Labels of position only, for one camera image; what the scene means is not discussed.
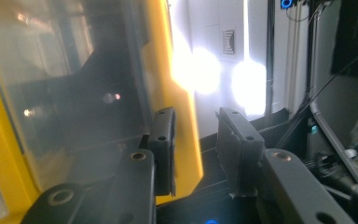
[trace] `vent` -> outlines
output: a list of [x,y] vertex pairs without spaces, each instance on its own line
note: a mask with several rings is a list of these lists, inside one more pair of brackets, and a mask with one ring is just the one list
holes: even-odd
[[234,54],[234,30],[225,30],[223,32],[223,52],[225,54]]

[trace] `yellow panel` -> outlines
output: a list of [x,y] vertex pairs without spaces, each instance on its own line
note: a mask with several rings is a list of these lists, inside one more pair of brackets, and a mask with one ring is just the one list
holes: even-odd
[[172,77],[172,38],[168,6],[164,0],[147,1],[146,15],[152,42],[145,46],[144,59],[158,78],[150,88],[153,109],[173,106],[177,115],[175,181],[176,197],[157,197],[157,204],[189,195],[203,177],[194,97],[180,88]]
[[39,195],[17,144],[0,98],[0,190],[9,216],[0,223],[18,223]]

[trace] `yellow border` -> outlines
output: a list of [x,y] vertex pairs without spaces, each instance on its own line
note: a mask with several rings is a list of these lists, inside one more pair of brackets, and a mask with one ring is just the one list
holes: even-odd
[[0,191],[9,210],[1,223],[18,223],[39,195],[0,97]]
[[158,74],[159,88],[156,94],[151,95],[152,101],[162,100],[162,104],[152,102],[154,109],[164,106],[173,106],[177,115],[176,150],[175,150],[175,179],[177,194],[157,197],[157,204],[166,203],[189,195],[203,177],[200,156],[199,134],[194,106],[194,97],[180,88],[172,77],[172,34],[169,12],[166,1],[147,1],[146,17],[149,19],[150,39],[152,42],[147,48],[153,54],[154,70]]

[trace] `blue led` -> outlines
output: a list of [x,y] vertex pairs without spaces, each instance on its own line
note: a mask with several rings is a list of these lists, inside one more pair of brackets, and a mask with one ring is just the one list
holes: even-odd
[[206,221],[205,224],[219,224],[219,223],[216,220],[211,219]]
[[281,7],[282,8],[289,8],[293,4],[293,0],[281,0]]

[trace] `black post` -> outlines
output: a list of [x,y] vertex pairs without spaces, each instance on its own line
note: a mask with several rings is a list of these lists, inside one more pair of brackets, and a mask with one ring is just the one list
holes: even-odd
[[266,53],[266,125],[271,125],[273,84],[274,84],[274,34],[275,34],[275,0],[268,0],[267,8],[267,53]]

